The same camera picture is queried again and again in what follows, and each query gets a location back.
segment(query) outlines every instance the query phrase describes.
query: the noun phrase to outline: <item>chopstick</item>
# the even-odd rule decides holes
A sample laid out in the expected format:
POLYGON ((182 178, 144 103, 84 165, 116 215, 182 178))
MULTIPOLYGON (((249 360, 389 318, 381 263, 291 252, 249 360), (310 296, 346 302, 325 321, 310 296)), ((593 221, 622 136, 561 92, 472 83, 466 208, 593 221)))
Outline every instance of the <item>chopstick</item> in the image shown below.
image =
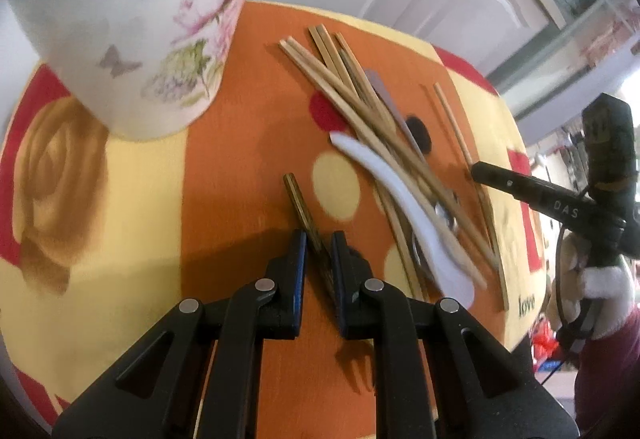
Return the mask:
POLYGON ((309 33, 311 34, 311 38, 314 39, 314 43, 316 44, 318 51, 320 51, 320 56, 322 57, 322 60, 324 60, 324 65, 327 66, 329 71, 338 76, 338 69, 335 68, 334 61, 331 60, 331 55, 329 55, 322 38, 320 38, 318 28, 316 28, 316 26, 309 27, 309 33))
MULTIPOLYGON (((391 155, 386 146, 380 141, 377 135, 373 132, 372 129, 359 117, 359 115, 355 112, 353 108, 348 104, 347 98, 350 98, 350 95, 346 93, 346 96, 341 96, 337 93, 337 91, 329 84, 327 80, 324 79, 323 76, 320 75, 315 69, 311 67, 311 64, 307 61, 307 57, 303 56, 299 53, 294 45, 291 42, 281 40, 280 47, 282 50, 294 61, 294 63, 300 68, 300 70, 325 94, 325 96, 331 101, 331 103, 340 111, 340 113, 347 119, 350 123, 351 127, 356 130, 356 132, 363 138, 363 140, 373 149, 386 163, 393 169, 393 171, 398 174, 399 178, 402 182, 405 183, 409 191, 415 197, 415 199, 420 204, 420 207, 424 210, 427 216, 430 218, 433 225, 438 230, 442 243, 447 247, 451 257, 462 267, 471 278, 473 278, 478 285, 480 285, 483 289, 486 288, 486 281, 476 265, 471 261, 469 256, 466 254, 466 251, 458 240, 455 238, 453 233, 447 227, 447 225, 443 222, 443 220, 438 217, 433 206, 431 206, 429 200, 422 191, 418 188, 418 185, 415 181, 404 171, 404 169, 398 164, 396 159, 391 155)), ((305 50, 306 53, 318 61, 316 57, 314 57, 308 50, 305 50)), ((321 67, 327 71, 327 76, 332 76, 331 73, 326 69, 326 67, 322 66, 321 63, 318 62, 321 67)), ((337 77, 334 77, 334 82, 340 84, 340 86, 345 89, 340 80, 337 77)))
POLYGON ((389 130, 393 130, 394 132, 396 132, 396 122, 393 119, 393 116, 391 116, 389 111, 386 110, 385 104, 382 103, 382 100, 380 100, 380 97, 376 94, 371 83, 369 82, 369 79, 367 78, 366 74, 364 74, 364 69, 349 47, 349 44, 347 44, 347 41, 340 33, 336 33, 335 37, 337 38, 338 43, 342 46, 342 49, 347 55, 349 65, 353 69, 353 72, 355 74, 356 82, 362 89, 362 94, 365 96, 365 103, 368 104, 371 109, 378 113, 389 130))
POLYGON ((308 236, 309 244, 313 253, 318 257, 319 260, 319 269, 320 276, 322 278, 322 283, 324 283, 324 289, 326 290, 329 297, 335 303, 335 292, 334 292, 334 276, 332 274, 331 269, 331 254, 329 250, 322 242, 322 238, 320 236, 320 232, 314 219, 309 211, 309 208, 306 205, 305 198, 302 196, 302 191, 300 190, 300 186, 298 185, 298 181, 293 174, 285 174, 282 178, 284 181, 284 186, 287 190, 287 194, 289 195, 289 199, 291 201, 291 205, 296 212, 298 217, 298 222, 306 231, 308 236))
MULTIPOLYGON (((342 79, 342 83, 344 83, 350 89, 351 97, 354 99, 354 101, 357 100, 358 90, 356 89, 353 80, 351 80, 351 76, 347 68, 345 67, 344 62, 342 61, 342 58, 338 54, 338 50, 335 47, 331 35, 329 35, 329 32, 326 30, 324 25, 317 26, 314 29, 318 34, 318 39, 316 40, 314 38, 314 42, 316 42, 316 45, 318 45, 318 51, 320 51, 321 54, 327 54, 327 57, 338 73, 334 76, 340 76, 340 78, 342 79)), ((363 136, 358 132, 357 129, 355 129, 355 132, 357 138, 359 140, 363 140, 363 136)), ((402 268, 404 269, 404 274, 407 277, 409 288, 411 289, 411 294, 415 299, 424 300, 420 281, 417 274, 415 273, 414 263, 411 259, 411 253, 409 252, 409 247, 406 242, 404 231, 402 231, 402 224, 400 222, 400 216, 398 214, 396 204, 394 203, 389 193, 386 191, 385 187, 380 184, 379 181, 374 181, 374 188, 378 191, 380 204, 382 204, 383 211, 385 212, 386 218, 389 222, 389 227, 391 228, 391 233, 393 234, 394 240, 396 241, 398 254, 400 255, 402 268)))
MULTIPOLYGON (((362 76, 356 73, 354 61, 352 58, 349 57, 349 55, 346 53, 346 50, 344 48, 340 49, 338 51, 338 54, 340 55, 340 58, 344 61, 344 65, 347 68, 347 71, 350 74, 352 81, 356 84, 356 90, 360 95, 360 99, 366 104, 368 104, 370 108, 375 109, 376 107, 379 107, 373 101, 374 98, 377 98, 376 93, 374 92, 372 97, 370 93, 366 92, 366 84, 364 83, 364 81, 369 83, 369 80, 365 76, 363 81, 362 78, 364 76, 364 73, 362 76)), ((382 109, 378 110, 378 114, 380 115, 380 118, 382 120, 385 119, 382 113, 382 109)), ((391 226, 391 229, 396 238, 396 246, 398 247, 398 254, 400 255, 400 261, 402 262, 404 273, 406 275, 407 281, 409 282, 409 286, 411 287, 411 291, 414 293, 420 292, 420 294, 422 294, 423 284, 420 282, 420 278, 418 278, 418 275, 415 271, 414 259, 412 259, 411 252, 409 251, 408 239, 404 233, 404 229, 402 228, 400 215, 398 214, 398 208, 396 207, 395 202, 393 201, 389 193, 386 191, 386 189, 378 181, 376 181, 376 184, 379 186, 378 194, 383 193, 383 195, 385 196, 384 199, 381 196, 380 200, 382 201, 383 207, 385 207, 385 212, 389 219, 389 225, 391 226)))
POLYGON ((283 48, 290 47, 294 49, 295 52, 300 55, 300 58, 302 58, 303 61, 306 62, 305 66, 308 67, 308 69, 313 73, 321 77, 323 81, 326 81, 327 85, 330 85, 334 92, 337 92, 338 96, 344 99, 344 101, 348 104, 348 107, 355 111, 354 114, 357 114, 358 119, 363 122, 363 125, 367 128, 371 127, 373 130, 375 130, 375 132, 380 135, 393 148, 395 152, 398 153, 398 156, 402 158, 402 160, 406 164, 410 165, 424 179, 426 185, 421 184, 420 181, 418 181, 418 187, 420 188, 420 191, 422 191, 423 194, 428 197, 431 192, 429 191, 427 186, 430 187, 431 190, 433 190, 433 193, 438 197, 440 202, 458 220, 458 224, 466 232, 466 234, 474 243, 475 247, 480 251, 482 256, 489 262, 492 267, 498 267, 497 259, 495 258, 494 253, 492 252, 489 245, 487 245, 484 237, 476 229, 471 220, 466 216, 466 213, 463 212, 458 203, 456 203, 455 199, 453 199, 452 195, 449 194, 444 185, 435 176, 431 169, 427 165, 425 165, 420 160, 420 158, 418 158, 418 156, 416 156, 414 152, 400 140, 399 136, 394 131, 389 130, 380 121, 379 117, 371 111, 371 109, 369 109, 360 101, 352 98, 350 90, 348 90, 348 88, 342 82, 340 82, 340 80, 334 74, 332 74, 324 65, 322 65, 322 63, 315 56, 313 56, 308 49, 303 47, 293 37, 289 37, 286 41, 280 41, 280 45, 283 48))
POLYGON ((334 67, 337 69, 336 76, 339 77, 340 80, 342 80, 342 83, 344 83, 351 90, 353 98, 357 98, 358 92, 356 90, 356 87, 353 81, 351 81, 351 77, 349 76, 349 72, 347 71, 347 68, 344 66, 344 62, 342 61, 342 58, 340 58, 340 55, 338 54, 338 48, 335 47, 335 44, 333 39, 331 38, 331 35, 326 30, 324 24, 320 24, 320 26, 316 26, 316 29, 318 30, 318 35, 320 36, 322 43, 326 47, 326 50, 329 53, 329 56, 331 57, 332 62, 334 63, 334 67))
POLYGON ((364 71, 364 74, 369 80, 369 83, 371 84, 371 86, 373 87, 373 90, 376 92, 376 95, 386 105, 387 110, 389 111, 393 119, 395 119, 396 124, 400 128, 401 132, 404 134, 404 138, 409 142, 409 145, 411 145, 412 148, 414 149, 416 156, 418 156, 418 158, 422 159, 423 161, 426 161, 424 154, 422 153, 422 149, 420 148, 420 146, 418 146, 418 142, 415 141, 414 135, 411 133, 411 130, 409 130, 409 127, 407 126, 406 121, 404 120, 404 117, 402 116, 401 112, 398 110, 398 106, 396 106, 394 99, 386 90, 385 85, 382 82, 382 79, 380 79, 380 76, 378 76, 378 73, 376 73, 372 69, 367 69, 366 71, 364 71))
MULTIPOLYGON (((436 91, 436 96, 440 100, 442 108, 444 109, 447 117, 449 118, 449 123, 453 128, 453 132, 456 135, 456 139, 458 140, 458 145, 460 146, 460 150, 462 151, 462 155, 465 158, 466 167, 471 170, 471 166, 474 164, 474 160, 471 157, 471 153, 469 152, 468 147, 466 146, 465 138, 462 135, 462 131, 460 130, 460 126, 458 125, 458 121, 456 120, 455 115, 453 114, 453 110, 447 101, 447 97, 444 95, 442 87, 439 83, 433 84, 433 89, 436 91)), ((486 229, 489 234, 489 241, 491 242, 491 247, 494 249, 495 256, 498 261, 498 278, 500 279, 500 292, 502 293, 502 305, 504 310, 507 311, 509 309, 509 294, 507 290, 507 282, 504 276, 504 265, 502 264, 502 257, 500 256, 500 249, 498 247, 498 235, 495 231, 494 218, 493 218, 493 210, 491 208, 491 204, 489 199, 487 199, 486 192, 482 188, 481 184, 474 182, 476 187, 476 192, 478 193, 478 200, 480 201, 480 210, 482 211, 482 217, 484 218, 484 222, 486 224, 486 229)))

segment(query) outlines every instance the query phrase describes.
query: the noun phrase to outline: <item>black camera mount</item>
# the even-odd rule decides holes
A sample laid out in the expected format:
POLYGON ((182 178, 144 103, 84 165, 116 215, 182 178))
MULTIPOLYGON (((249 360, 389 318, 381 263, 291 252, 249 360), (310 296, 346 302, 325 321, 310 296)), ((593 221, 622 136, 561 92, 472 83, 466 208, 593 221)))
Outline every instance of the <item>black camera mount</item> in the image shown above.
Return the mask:
MULTIPOLYGON (((305 236, 296 231, 288 255, 272 260, 265 278, 212 304, 183 300, 63 412, 53 439, 256 437, 262 342, 298 335, 304 262, 305 236)), ((332 272, 340 334, 374 340, 377 437, 578 437, 532 372, 458 302, 405 297, 373 277, 342 232, 332 239, 332 272)))
MULTIPOLYGON (((582 111, 582 124, 589 159, 584 193, 589 197, 485 162, 474 164, 471 175, 476 182, 510 193, 531 209, 558 220, 561 236, 569 229, 587 239, 591 243, 587 267, 615 265, 620 254, 639 259, 640 225, 634 218, 638 170, 631 109, 622 100, 602 94, 582 111)), ((564 350, 580 352, 601 308, 602 300, 584 299, 578 318, 568 323, 558 301, 562 319, 558 340, 564 350)))

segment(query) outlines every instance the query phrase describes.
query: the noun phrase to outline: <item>table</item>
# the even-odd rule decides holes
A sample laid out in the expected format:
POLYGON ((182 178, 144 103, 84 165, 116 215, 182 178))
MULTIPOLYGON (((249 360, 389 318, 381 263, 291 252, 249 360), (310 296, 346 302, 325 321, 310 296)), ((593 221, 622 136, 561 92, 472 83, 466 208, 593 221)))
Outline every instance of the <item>table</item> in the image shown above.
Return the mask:
MULTIPOLYGON (((374 274, 409 293, 372 180, 333 149, 344 121, 276 43, 306 27, 341 32, 401 112, 428 127, 428 162, 484 230, 476 191, 442 106, 439 82, 474 159, 529 172, 504 102, 460 58, 355 18, 249 2, 222 88, 179 134, 131 143, 108 131, 38 67, 0 160, 0 328, 17 377, 44 421, 57 415, 182 297, 203 302, 259 278, 297 227, 282 184, 293 172, 322 233, 343 229, 374 274)), ((510 310, 497 275, 471 313, 508 348, 545 293, 537 215, 490 191, 510 310)), ((368 342, 344 342, 314 274, 292 342, 264 346, 258 437, 356 439, 375 432, 368 342)))

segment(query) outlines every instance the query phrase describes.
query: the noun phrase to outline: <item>black cable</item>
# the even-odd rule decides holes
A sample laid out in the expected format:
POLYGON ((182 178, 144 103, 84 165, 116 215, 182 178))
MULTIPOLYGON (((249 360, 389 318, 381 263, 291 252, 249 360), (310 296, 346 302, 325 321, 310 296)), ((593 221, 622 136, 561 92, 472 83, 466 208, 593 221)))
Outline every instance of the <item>black cable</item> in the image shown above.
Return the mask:
POLYGON ((540 385, 544 385, 546 383, 546 381, 554 374, 556 374, 556 372, 558 372, 560 370, 560 367, 562 367, 565 363, 566 359, 563 359, 558 365, 556 365, 553 369, 553 371, 549 372, 549 375, 542 380, 542 383, 540 383, 540 385))
POLYGON ((560 225, 558 232, 558 242, 556 242, 556 306, 558 307, 558 317, 562 327, 568 325, 564 317, 564 307, 562 306, 562 271, 560 270, 560 247, 564 237, 564 225, 560 225))

